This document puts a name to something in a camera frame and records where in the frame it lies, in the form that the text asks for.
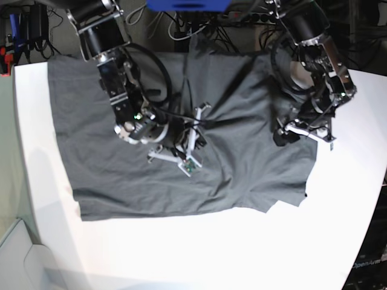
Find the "black cable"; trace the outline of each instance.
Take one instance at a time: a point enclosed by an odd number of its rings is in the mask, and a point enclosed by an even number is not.
[[[38,52],[44,51],[47,48],[47,46],[48,46],[48,41],[47,40],[44,42],[44,45],[42,46],[42,48],[39,48],[37,46],[36,42],[34,44],[35,50],[38,51]]]
[[[314,120],[308,125],[307,130],[309,130],[310,127],[313,127],[313,125],[314,125],[315,123],[317,123],[318,121],[320,121],[321,119],[323,119],[324,116],[327,115],[327,113],[330,111],[330,109],[331,109],[332,107],[333,107],[333,101],[332,101],[332,103],[329,105],[329,107],[327,107],[327,109],[326,109],[325,111],[323,111],[322,114],[320,114],[316,119],[314,119]]]
[[[217,27],[216,28],[218,31],[217,31],[217,35],[216,35],[216,38],[215,38],[215,42],[216,41],[221,41],[221,42],[223,42],[223,44],[224,44],[224,46],[225,46],[225,48],[227,49],[227,51],[229,52],[230,51],[230,49],[229,49],[229,46],[227,45],[227,44],[230,44],[230,42],[228,41],[228,40],[225,40],[225,39],[223,39],[222,38],[222,36],[219,34],[219,28]]]
[[[186,136],[183,136],[183,134],[191,129],[193,129],[201,138],[203,138],[204,140],[206,140],[206,138],[204,137],[204,135],[200,132],[200,130],[198,130],[197,128],[194,128],[195,126],[199,126],[199,124],[190,124],[188,126],[186,126],[183,131],[180,132],[180,134],[175,138],[174,140],[174,149],[180,153],[182,153],[183,155],[185,155],[184,152],[180,151],[177,149],[176,147],[176,144],[178,143],[179,139],[180,139],[180,146],[183,148],[184,151],[186,151],[187,149],[184,148],[184,144],[183,144],[183,141],[186,139]]]
[[[234,45],[231,38],[229,37],[227,31],[224,29],[224,27],[220,26],[220,32],[225,36],[225,38],[230,42],[230,45],[234,49],[236,53],[239,53],[239,49]]]
[[[370,64],[373,63],[373,61],[379,55],[379,51],[380,51],[381,47],[382,47],[382,42],[380,41],[379,44],[378,44],[378,47],[375,50],[375,52],[372,54],[370,59],[364,65],[362,65],[362,67],[360,69],[365,69],[365,68],[367,68],[367,66],[369,66]]]
[[[63,56],[63,54],[62,54],[59,50],[57,50],[56,47],[55,47],[50,41],[48,41],[48,46],[49,46],[52,50],[56,51],[58,54],[60,54],[61,56]]]
[[[171,76],[169,75],[167,69],[165,68],[161,60],[152,51],[146,49],[145,47],[142,47],[139,44],[131,42],[127,44],[126,48],[133,48],[148,56],[157,65],[158,69],[161,71],[163,75],[165,86],[166,86],[166,98],[163,101],[150,101],[150,100],[147,100],[147,101],[156,107],[161,107],[164,104],[169,103],[172,100],[172,80],[171,80]]]
[[[275,76],[277,79],[280,80],[281,84],[285,86],[285,89],[289,90],[292,94],[294,95],[308,95],[312,94],[316,91],[315,87],[310,87],[308,89],[294,89],[293,86],[287,83],[286,79],[283,77],[281,74],[281,70],[278,67],[277,60],[276,60],[276,55],[277,51],[279,49],[279,46],[281,45],[282,41],[284,41],[287,38],[286,33],[283,33],[275,42],[270,54],[270,62],[272,63],[272,68]]]
[[[186,79],[186,80],[187,80],[187,86],[188,86],[188,91],[189,91],[189,106],[190,106],[191,112],[193,112],[194,111],[194,100],[192,98],[191,84],[190,84],[189,79]]]
[[[133,48],[133,49],[138,50],[138,51],[142,52],[143,54],[147,55],[158,66],[159,70],[161,71],[161,73],[162,73],[162,75],[164,77],[164,81],[165,81],[165,84],[166,84],[167,96],[166,96],[166,98],[163,101],[152,101],[147,96],[146,90],[145,90],[145,88],[143,87],[143,85],[142,85],[142,83],[140,81],[140,76],[134,76],[135,79],[137,79],[137,81],[138,81],[138,87],[140,88],[142,96],[144,97],[144,99],[156,111],[162,112],[162,113],[164,113],[166,115],[170,115],[170,116],[173,116],[173,117],[182,118],[182,119],[185,119],[185,120],[197,121],[199,123],[205,123],[206,122],[204,120],[198,120],[198,119],[190,117],[190,116],[169,112],[168,110],[163,109],[162,106],[165,105],[166,103],[169,103],[172,100],[172,80],[171,80],[171,77],[170,77],[167,69],[165,68],[164,64],[161,62],[161,60],[152,51],[146,49],[145,47],[142,47],[141,45],[139,45],[137,43],[129,43],[129,44],[126,45],[126,48]],[[131,57],[130,57],[130,55],[127,52],[126,49],[124,49],[124,53],[126,53],[128,58],[131,59]]]
[[[51,27],[50,29],[50,42],[53,43],[53,30],[59,26],[62,25],[62,23],[64,22],[64,19],[61,15],[59,15],[58,13],[56,13],[54,10],[50,10],[54,15],[56,15],[57,17],[60,18],[60,22],[59,24],[55,25],[54,27]]]
[[[276,32],[277,32],[277,29],[274,29],[274,30],[272,30],[271,33],[268,33],[268,34],[267,34],[267,37],[266,37],[266,40],[265,40],[265,43],[264,43],[264,48],[266,48],[268,40],[269,40]]]
[[[181,28],[181,27],[184,27],[184,23],[183,23],[183,24],[180,24],[179,21],[176,20],[174,17],[172,17],[168,12],[163,11],[163,14],[165,14],[166,16],[168,16],[169,18],[171,18],[172,21],[173,21],[174,23],[176,23],[176,25],[179,26],[180,28]]]
[[[279,31],[277,28],[269,28],[269,29],[264,29],[260,32],[259,36],[258,36],[258,41],[259,41],[259,46],[261,47],[262,50],[264,50],[266,48],[266,45],[267,45],[267,40],[268,38],[270,38],[276,31]],[[263,36],[265,34],[270,34],[272,33],[271,35],[269,35],[267,38],[266,38],[266,41],[264,43],[262,43],[263,41]]]
[[[46,48],[47,46],[50,47],[51,55],[50,55],[49,57],[45,56],[44,50],[43,50],[43,49],[39,49],[39,48],[37,47],[37,43],[36,43],[36,42],[35,42],[35,44],[34,44],[35,50],[38,51],[38,52],[40,52],[40,53],[41,53],[41,56],[42,56],[45,60],[49,60],[52,56],[55,55],[55,52],[54,52],[54,50],[52,49],[52,47],[51,47],[51,45],[50,45],[49,43],[50,43],[50,42],[49,42],[48,40],[46,40],[46,43],[45,43],[45,45],[44,45],[45,48]]]

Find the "black device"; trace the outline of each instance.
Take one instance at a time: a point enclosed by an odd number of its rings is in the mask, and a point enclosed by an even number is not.
[[[382,187],[363,245],[343,290],[387,289],[387,187]]]
[[[119,3],[116,0],[41,2],[67,9],[68,19],[80,40],[83,58],[98,61],[102,88],[115,113],[117,135],[132,144],[158,144],[157,149],[149,153],[149,160],[159,158],[175,162],[188,176],[201,167],[201,158],[194,150],[205,145],[198,126],[203,122],[202,112],[209,105],[196,108],[194,117],[177,113],[173,105],[171,77],[152,52],[132,43],[127,31],[120,28],[123,11]],[[257,3],[253,1],[248,11]],[[356,87],[328,35],[329,22],[314,0],[265,0],[265,4],[270,12],[268,17],[276,19],[284,31],[272,49],[273,70],[284,91],[293,93],[304,103],[288,115],[278,116],[274,141],[278,146],[284,146],[305,135],[316,141],[332,143],[331,118],[339,106],[354,97]],[[234,21],[244,17],[246,15],[242,13]],[[289,37],[299,48],[303,66],[311,72],[314,86],[308,89],[288,83],[276,65],[276,51]],[[162,73],[167,93],[161,100],[151,99],[147,92],[151,88],[143,87],[140,68],[132,59],[129,48],[150,57]],[[166,149],[166,154],[162,154],[163,149]]]
[[[36,39],[36,45],[42,49],[43,40],[48,39],[48,15],[47,6],[42,4],[33,5],[30,7],[29,13],[30,37],[27,39]]]

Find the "white table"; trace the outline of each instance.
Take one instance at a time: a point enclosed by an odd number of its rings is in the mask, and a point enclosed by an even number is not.
[[[351,75],[359,93],[333,121],[334,150],[319,146],[299,208],[82,222],[56,143],[47,64],[17,67],[37,227],[68,289],[342,289],[387,166],[387,78]]]

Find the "gray t-shirt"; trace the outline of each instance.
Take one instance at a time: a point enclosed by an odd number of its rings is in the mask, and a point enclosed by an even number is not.
[[[84,221],[182,216],[248,207],[266,212],[277,201],[299,205],[316,160],[316,142],[302,137],[277,147],[278,114],[294,101],[280,92],[267,53],[235,56],[193,42],[189,54],[159,54],[184,108],[209,102],[199,153],[204,166],[188,178],[176,164],[147,163],[151,146],[130,145],[114,132],[115,116],[95,63],[59,57],[48,64],[58,146]],[[159,70],[134,53],[146,88],[161,89]]]

